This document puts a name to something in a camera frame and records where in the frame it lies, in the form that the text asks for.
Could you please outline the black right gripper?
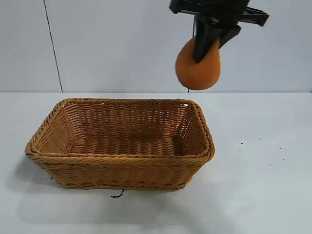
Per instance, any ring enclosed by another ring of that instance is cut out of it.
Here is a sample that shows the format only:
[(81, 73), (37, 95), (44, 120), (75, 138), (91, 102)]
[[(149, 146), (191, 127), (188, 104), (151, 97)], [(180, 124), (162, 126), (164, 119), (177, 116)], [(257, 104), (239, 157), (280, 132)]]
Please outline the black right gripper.
[(241, 27), (238, 24), (214, 24), (209, 19), (253, 23), (264, 26), (269, 14), (248, 6), (248, 0), (172, 0), (169, 9), (174, 13), (196, 15), (195, 45), (193, 59), (201, 62), (210, 47), (219, 38), (219, 49), (236, 37)]

